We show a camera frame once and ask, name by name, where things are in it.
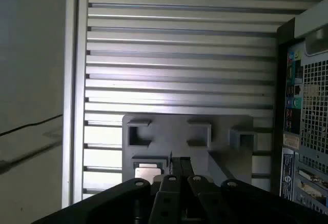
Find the gray surface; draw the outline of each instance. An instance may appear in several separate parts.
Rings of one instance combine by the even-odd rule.
[[[301,38],[327,24],[328,0],[295,17],[294,37]]]
[[[130,112],[248,115],[272,126],[273,32],[318,1],[89,0],[88,11],[81,6],[80,29],[86,31],[86,18],[89,28],[78,37],[87,56],[78,57],[72,100],[78,119],[73,202],[82,199],[83,166],[104,165],[97,155],[117,151],[110,139],[91,150],[84,127],[121,127]],[[92,160],[84,160],[83,147]],[[120,160],[110,166],[120,167]]]
[[[0,132],[63,112],[65,0],[0,0]],[[0,160],[61,139],[61,119],[0,137]],[[1,223],[60,209],[62,148],[0,176]]]
[[[209,175],[208,150],[211,145],[211,121],[214,117],[178,115],[137,115],[123,118],[123,181],[134,177],[134,162],[152,163],[153,159],[169,160],[190,157],[195,174]],[[130,132],[137,128],[137,136]],[[196,146],[191,141],[198,139]],[[163,173],[170,174],[169,165],[162,165]]]
[[[230,146],[235,150],[246,145],[254,151],[271,151],[272,129],[270,128],[250,127],[249,124],[236,125],[229,130],[229,134]]]

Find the ventilation grille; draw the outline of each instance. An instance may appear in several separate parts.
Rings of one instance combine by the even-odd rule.
[[[308,158],[308,157],[302,156],[302,155],[299,156],[299,161],[306,164],[306,165],[308,165],[308,166],[310,166],[311,168],[314,168],[314,169],[319,170],[319,171],[321,171],[325,174],[328,174],[328,166],[325,165],[325,164],[322,164],[318,161],[315,161],[311,158]]]
[[[328,61],[305,66],[301,144],[328,154]]]

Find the metal frame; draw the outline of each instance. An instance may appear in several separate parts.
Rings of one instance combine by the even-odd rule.
[[[74,181],[73,202],[82,200],[85,72],[87,47],[88,0],[79,0],[77,25],[77,54],[75,79],[75,121],[74,121]]]
[[[67,0],[67,8],[66,8],[66,51],[65,51],[65,100],[64,100],[64,147],[63,147],[63,201],[62,206],[66,207],[74,202],[80,201],[83,197],[83,171],[84,171],[84,129],[85,124],[91,126],[120,126],[121,122],[118,121],[119,118],[114,118],[113,120],[107,120],[104,117],[107,116],[115,116],[121,117],[125,113],[129,112],[154,112],[154,113],[169,113],[169,114],[228,114],[228,115],[250,115],[257,120],[265,121],[266,123],[271,125],[271,120],[273,117],[272,109],[268,109],[268,106],[272,106],[272,101],[270,98],[261,97],[260,99],[254,102],[254,99],[251,96],[257,96],[258,93],[270,94],[273,88],[274,75],[273,74],[263,74],[259,73],[259,70],[264,70],[265,72],[273,72],[274,68],[268,69],[267,66],[272,66],[272,62],[265,62],[267,65],[264,66],[263,63],[256,63],[252,59],[248,59],[249,56],[255,57],[254,59],[259,59],[260,61],[272,60],[275,56],[275,49],[270,47],[269,42],[272,42],[272,39],[267,39],[268,41],[260,42],[263,48],[253,49],[254,43],[249,43],[246,40],[246,36],[250,33],[252,36],[268,36],[275,31],[278,23],[285,22],[287,18],[289,19],[291,15],[289,15],[289,11],[287,10],[274,10],[270,9],[270,11],[275,11],[275,13],[281,14],[267,14],[263,13],[262,10],[257,10],[252,8],[249,13],[240,13],[238,9],[234,12],[231,11],[229,13],[226,12],[216,12],[216,11],[207,11],[203,15],[208,15],[206,17],[201,17],[200,22],[195,21],[194,19],[198,18],[200,14],[197,11],[179,11],[179,10],[165,10],[163,7],[161,10],[130,10],[130,9],[117,9],[111,8],[97,8],[90,7],[88,8],[88,2],[92,2],[91,0]],[[144,12],[148,13],[146,16],[149,17],[148,20],[136,20],[135,23],[131,27],[132,28],[145,28],[154,27],[159,29],[170,29],[170,30],[220,30],[220,31],[234,31],[237,32],[238,35],[243,35],[241,37],[244,38],[235,38],[235,34],[232,33],[231,36],[225,36],[224,38],[221,35],[184,35],[177,34],[178,37],[172,40],[166,34],[161,34],[159,37],[153,38],[152,34],[142,34],[137,35],[134,33],[127,32],[118,32],[117,33],[109,33],[109,32],[101,32],[96,30],[92,31],[93,27],[124,27],[125,24],[131,24],[134,18],[139,18],[144,16]],[[241,20],[239,16],[235,16],[232,18],[234,22],[238,22],[237,24],[230,24],[230,17],[235,15],[243,15],[244,18]],[[174,21],[174,24],[171,23],[170,18],[181,18]],[[261,24],[261,27],[258,27],[257,21],[264,20],[265,24]],[[215,40],[220,40],[219,47],[212,46],[212,40],[208,40],[207,37],[211,37]],[[115,56],[110,59],[108,56],[103,61],[100,56],[95,56],[98,52],[101,51],[122,51],[122,54]],[[167,57],[161,56],[158,52],[165,53]],[[234,64],[241,66],[243,71],[240,71],[238,74],[234,73],[231,70],[235,69],[235,66],[231,64],[230,59],[222,59],[218,61],[212,61],[211,59],[203,59],[202,64],[206,63],[209,66],[209,69],[203,70],[201,67],[203,65],[194,60],[192,57],[189,59],[186,57],[187,55],[193,55],[193,53],[201,55],[210,55],[210,54],[226,54],[226,55],[237,55],[237,56],[247,56],[243,57],[241,60],[248,61],[248,64],[242,65],[241,62],[234,62]],[[168,55],[184,55],[184,58],[188,58],[187,60],[183,60],[180,58],[175,58],[176,60],[167,63],[166,58],[170,58]],[[147,57],[156,58],[156,62],[152,62],[151,59]],[[99,66],[98,61],[103,61],[104,65],[113,65],[111,66],[111,71],[108,72],[108,68]],[[152,71],[147,70],[147,66],[155,67],[151,68]],[[211,70],[213,65],[218,69],[223,69],[221,72],[214,72]],[[164,66],[170,67],[170,71],[166,71]],[[121,75],[124,75],[126,71],[131,71],[132,74],[135,73],[135,69],[143,68],[143,76],[140,77],[139,80],[135,80],[132,82],[130,79],[113,79],[113,80],[99,80],[97,76],[106,75],[106,74],[116,74],[117,78]],[[182,67],[189,68],[195,67],[197,71],[194,69],[182,69],[179,72],[175,71],[173,68]],[[156,83],[157,86],[154,86],[152,83],[154,78],[153,71],[156,71]],[[231,81],[239,80],[242,78],[245,80],[243,85],[226,85],[226,84],[211,84],[211,83],[198,83],[197,80],[193,80],[194,83],[184,83],[179,82],[180,78],[191,78],[198,74],[200,78],[205,78],[211,74],[211,78],[224,77],[229,78]],[[262,80],[266,80],[266,82],[258,85],[256,89],[253,86],[253,82],[248,83],[249,80],[256,80],[258,82]],[[125,89],[124,92],[118,92],[117,90],[99,92],[92,90],[107,86],[109,88],[117,88],[118,85],[122,86],[122,89]],[[171,103],[165,103],[163,105],[158,103],[147,103],[146,105],[140,104],[137,99],[133,99],[134,104],[125,104],[125,103],[98,103],[101,100],[101,96],[99,94],[106,93],[106,95],[112,95],[109,98],[115,96],[115,94],[128,94],[131,92],[131,89],[139,88],[141,85],[145,89],[154,89],[154,93],[151,94],[159,95],[158,90],[168,89],[168,90],[178,90],[178,91],[197,91],[198,89],[202,89],[203,91],[207,90],[209,92],[225,92],[225,94],[248,94],[250,98],[248,98],[248,103],[245,106],[239,106],[239,100],[237,97],[229,95],[234,100],[234,104],[223,107],[188,107],[187,103],[182,103],[176,105],[173,100]],[[91,93],[92,97],[86,101],[86,94]],[[179,97],[187,97],[187,95],[182,94],[174,94],[173,97],[179,99]],[[202,101],[205,95],[198,96]],[[222,100],[228,101],[229,97],[224,95],[218,96],[222,97]],[[155,100],[165,101],[161,98],[156,98]],[[90,116],[101,116],[103,118],[99,118],[100,120],[89,119]]]
[[[72,204],[72,155],[74,122],[74,61],[75,61],[75,24],[76,0],[66,0],[66,34],[65,34],[65,74],[64,74],[64,121],[63,121],[63,184],[61,206]]]

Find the port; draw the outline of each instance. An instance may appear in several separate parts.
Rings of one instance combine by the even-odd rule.
[[[288,85],[286,88],[286,96],[287,97],[292,97],[294,96],[294,86]]]
[[[299,67],[296,69],[295,78],[303,79],[303,67]]]
[[[293,110],[286,109],[286,118],[292,118],[293,116]]]
[[[301,86],[300,85],[295,85],[294,87],[294,94],[299,95],[301,92]]]
[[[288,131],[290,131],[292,129],[292,121],[291,120],[286,121],[286,128]]]

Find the screw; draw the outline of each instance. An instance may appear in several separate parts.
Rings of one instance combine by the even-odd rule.
[[[144,183],[143,183],[142,181],[137,181],[137,182],[135,183],[135,185],[138,186],[138,187],[142,186],[143,184],[144,184]]]
[[[231,182],[228,182],[228,186],[229,186],[229,187],[236,187],[236,186],[237,186],[237,183],[231,181]]]

